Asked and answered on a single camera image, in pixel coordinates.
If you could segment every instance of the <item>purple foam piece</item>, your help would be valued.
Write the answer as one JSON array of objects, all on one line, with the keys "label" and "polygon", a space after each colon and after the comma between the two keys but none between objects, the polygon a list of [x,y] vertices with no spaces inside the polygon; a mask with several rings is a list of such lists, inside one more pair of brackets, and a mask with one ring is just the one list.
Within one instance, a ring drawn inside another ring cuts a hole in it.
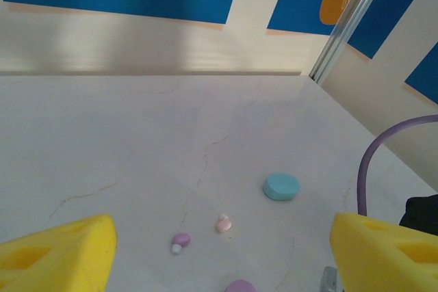
[{"label": "purple foam piece", "polygon": [[225,292],[256,292],[256,290],[250,282],[235,280],[227,287]]},{"label": "purple foam piece", "polygon": [[178,244],[182,246],[183,248],[189,244],[190,242],[190,235],[187,233],[180,233],[176,234],[172,239],[172,244]]}]

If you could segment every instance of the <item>white table surface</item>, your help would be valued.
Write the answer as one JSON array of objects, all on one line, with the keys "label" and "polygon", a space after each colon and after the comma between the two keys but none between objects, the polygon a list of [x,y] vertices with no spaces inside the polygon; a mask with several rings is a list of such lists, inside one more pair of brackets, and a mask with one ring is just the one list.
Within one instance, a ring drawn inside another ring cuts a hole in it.
[{"label": "white table surface", "polygon": [[[307,77],[0,77],[0,241],[111,214],[107,291],[318,291],[333,216],[356,211],[372,136]],[[267,199],[271,172],[302,191]],[[433,190],[381,148],[369,214]],[[215,224],[227,214],[232,229]],[[187,232],[179,256],[170,240]]]}]

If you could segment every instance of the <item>purple cable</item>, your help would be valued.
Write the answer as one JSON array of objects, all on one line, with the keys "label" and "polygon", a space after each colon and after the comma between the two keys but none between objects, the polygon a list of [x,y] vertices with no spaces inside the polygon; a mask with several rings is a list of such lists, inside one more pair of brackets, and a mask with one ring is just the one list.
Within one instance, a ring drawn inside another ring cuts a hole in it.
[{"label": "purple cable", "polygon": [[392,126],[391,128],[383,131],[367,148],[363,154],[361,164],[359,166],[359,172],[357,174],[357,213],[359,215],[367,215],[367,195],[366,195],[366,182],[367,171],[370,166],[371,158],[376,152],[377,148],[383,144],[385,140],[390,138],[401,130],[416,126],[417,124],[438,122],[438,114],[431,116],[420,116],[418,118],[409,119]]}]

